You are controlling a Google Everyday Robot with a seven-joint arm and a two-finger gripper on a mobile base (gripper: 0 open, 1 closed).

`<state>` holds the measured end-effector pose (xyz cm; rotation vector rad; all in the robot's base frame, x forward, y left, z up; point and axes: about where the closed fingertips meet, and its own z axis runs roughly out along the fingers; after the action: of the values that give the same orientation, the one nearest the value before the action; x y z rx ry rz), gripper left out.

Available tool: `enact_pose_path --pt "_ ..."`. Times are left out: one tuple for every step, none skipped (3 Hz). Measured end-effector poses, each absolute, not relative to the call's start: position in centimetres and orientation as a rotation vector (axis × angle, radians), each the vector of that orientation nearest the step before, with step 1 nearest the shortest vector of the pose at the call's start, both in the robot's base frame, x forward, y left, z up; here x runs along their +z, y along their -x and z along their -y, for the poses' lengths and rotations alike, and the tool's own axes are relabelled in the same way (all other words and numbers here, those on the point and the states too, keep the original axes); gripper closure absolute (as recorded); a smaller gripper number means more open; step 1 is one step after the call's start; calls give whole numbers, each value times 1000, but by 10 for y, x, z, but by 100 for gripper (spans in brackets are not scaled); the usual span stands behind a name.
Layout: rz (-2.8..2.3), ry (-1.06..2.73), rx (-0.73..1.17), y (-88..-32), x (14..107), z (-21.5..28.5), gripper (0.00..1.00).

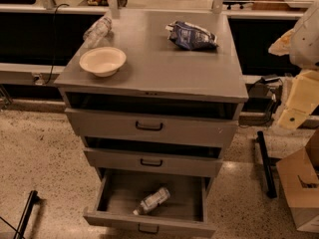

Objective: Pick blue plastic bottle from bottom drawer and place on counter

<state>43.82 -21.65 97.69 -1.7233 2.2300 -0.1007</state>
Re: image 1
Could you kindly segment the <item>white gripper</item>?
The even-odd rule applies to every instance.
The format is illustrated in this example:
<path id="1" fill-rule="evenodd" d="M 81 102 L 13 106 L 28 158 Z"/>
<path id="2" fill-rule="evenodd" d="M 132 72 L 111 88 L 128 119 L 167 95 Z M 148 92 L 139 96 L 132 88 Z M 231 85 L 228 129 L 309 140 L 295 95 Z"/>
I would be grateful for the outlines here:
<path id="1" fill-rule="evenodd" d="M 268 48 L 268 53 L 275 56 L 290 55 L 294 30 L 290 29 Z M 299 128 L 309 115 L 319 106 L 319 72 L 302 70 L 293 80 L 284 109 L 277 124 L 289 130 Z"/>

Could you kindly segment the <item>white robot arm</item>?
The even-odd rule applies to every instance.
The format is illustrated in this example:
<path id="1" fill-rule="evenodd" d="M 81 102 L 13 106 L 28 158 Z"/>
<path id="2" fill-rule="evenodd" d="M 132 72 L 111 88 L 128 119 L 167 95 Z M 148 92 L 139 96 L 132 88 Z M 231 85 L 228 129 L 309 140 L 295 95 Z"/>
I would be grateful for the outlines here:
<path id="1" fill-rule="evenodd" d="M 292 87 L 277 124 L 297 129 L 319 106 L 319 2 L 315 1 L 295 26 L 269 48 L 272 55 L 288 55 L 301 71 Z"/>

